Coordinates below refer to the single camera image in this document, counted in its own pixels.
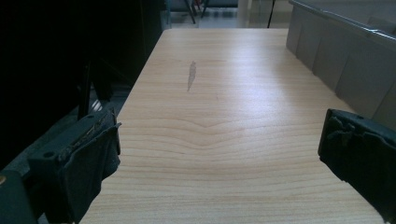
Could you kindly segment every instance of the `table surface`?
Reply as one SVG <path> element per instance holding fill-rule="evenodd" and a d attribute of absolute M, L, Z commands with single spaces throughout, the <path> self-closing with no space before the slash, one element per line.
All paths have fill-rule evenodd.
<path fill-rule="evenodd" d="M 119 170 L 81 223 L 382 224 L 319 160 L 326 110 L 353 111 L 287 34 L 164 31 L 118 116 Z"/>

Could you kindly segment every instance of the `wooden table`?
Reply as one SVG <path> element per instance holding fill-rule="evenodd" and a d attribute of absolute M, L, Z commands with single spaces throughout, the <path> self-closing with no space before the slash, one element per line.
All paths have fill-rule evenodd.
<path fill-rule="evenodd" d="M 118 117 L 120 168 L 82 223 L 382 224 L 318 158 L 326 110 L 352 110 L 287 31 L 165 31 Z"/>

